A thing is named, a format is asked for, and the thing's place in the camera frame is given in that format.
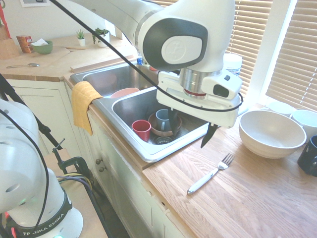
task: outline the drain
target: drain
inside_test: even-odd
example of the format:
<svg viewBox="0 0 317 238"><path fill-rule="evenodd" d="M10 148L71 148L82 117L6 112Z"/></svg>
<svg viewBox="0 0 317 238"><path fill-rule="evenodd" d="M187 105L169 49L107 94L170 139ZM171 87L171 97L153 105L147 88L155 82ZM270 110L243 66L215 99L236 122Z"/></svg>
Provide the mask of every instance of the drain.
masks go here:
<svg viewBox="0 0 317 238"><path fill-rule="evenodd" d="M167 144L173 141L173 138L171 137L159 137L155 140L155 145L163 145Z"/></svg>

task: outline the silver fork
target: silver fork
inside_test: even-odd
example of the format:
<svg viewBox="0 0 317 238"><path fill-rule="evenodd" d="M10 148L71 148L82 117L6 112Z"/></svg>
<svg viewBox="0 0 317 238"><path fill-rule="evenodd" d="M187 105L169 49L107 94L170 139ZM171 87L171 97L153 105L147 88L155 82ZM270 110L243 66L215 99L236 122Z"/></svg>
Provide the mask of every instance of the silver fork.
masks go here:
<svg viewBox="0 0 317 238"><path fill-rule="evenodd" d="M233 161L233 159L234 156L228 153L226 157L224 157L223 160L218 163L218 168L212 170L209 174L203 176L200 180L194 183L194 185L187 190L187 194L192 194L196 192L201 186L203 186L207 181L209 181L219 170L227 169Z"/></svg>

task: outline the kitchen cabinet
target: kitchen cabinet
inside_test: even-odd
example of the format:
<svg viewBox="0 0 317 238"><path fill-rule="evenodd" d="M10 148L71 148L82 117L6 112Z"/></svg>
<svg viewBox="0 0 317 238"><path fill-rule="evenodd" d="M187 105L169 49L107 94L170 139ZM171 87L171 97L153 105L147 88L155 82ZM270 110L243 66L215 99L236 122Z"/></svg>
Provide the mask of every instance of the kitchen cabinet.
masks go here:
<svg viewBox="0 0 317 238"><path fill-rule="evenodd" d="M38 117L51 129L52 136L67 148L71 157L85 157L87 152L79 129L73 124L70 100L64 82L44 82L29 80L8 80L16 93ZM39 148L42 154L52 152L53 144L39 133Z"/></svg>
<svg viewBox="0 0 317 238"><path fill-rule="evenodd" d="M169 211L152 191L145 189L144 181L128 162L127 155L90 112L88 116L93 135L82 130L90 151L87 164L129 235L132 238L183 238L167 217Z"/></svg>

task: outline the sink basin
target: sink basin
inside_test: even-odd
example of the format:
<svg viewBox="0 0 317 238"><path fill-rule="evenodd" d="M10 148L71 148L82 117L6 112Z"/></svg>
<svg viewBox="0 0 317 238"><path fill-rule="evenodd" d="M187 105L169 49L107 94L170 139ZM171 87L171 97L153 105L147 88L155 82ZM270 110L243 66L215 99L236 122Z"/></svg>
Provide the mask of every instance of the sink basin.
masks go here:
<svg viewBox="0 0 317 238"><path fill-rule="evenodd" d="M157 83L158 76L155 71L150 71L140 65L138 65L138 68ZM157 102L157 89L142 76L139 76L137 72L134 72L134 69L126 63L73 74L71 78L75 82L90 82L96 91L103 96L103 98L94 100L93 104L97 106L142 160L146 162L159 161L202 137L207 132L208 124L206 121L179 112L178 115L182 119L182 127L176 135L169 138L171 142L157 144L160 138L152 132L147 142L139 138L132 130L132 123L139 119L148 120L151 114L160 109L167 109L167 107ZM120 98L110 98L114 92L127 87L136 87L140 91Z"/></svg>
<svg viewBox="0 0 317 238"><path fill-rule="evenodd" d="M148 70L141 65L136 66L145 73L147 77L154 81L154 83L158 83L158 73L156 71ZM72 75L72 78L76 82L89 82L94 89L105 98L110 98L113 93L124 88L138 88L139 90L143 90L153 86L137 71L129 67L128 64L83 72Z"/></svg>

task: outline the red cup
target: red cup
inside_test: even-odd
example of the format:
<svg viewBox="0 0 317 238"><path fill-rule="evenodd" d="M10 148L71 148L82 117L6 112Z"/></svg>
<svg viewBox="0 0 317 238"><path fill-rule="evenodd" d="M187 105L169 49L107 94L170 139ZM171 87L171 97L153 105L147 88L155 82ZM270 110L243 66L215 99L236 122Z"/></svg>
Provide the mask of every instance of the red cup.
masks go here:
<svg viewBox="0 0 317 238"><path fill-rule="evenodd" d="M136 120L132 123L132 129L142 140L149 140L151 123L149 123L147 120Z"/></svg>

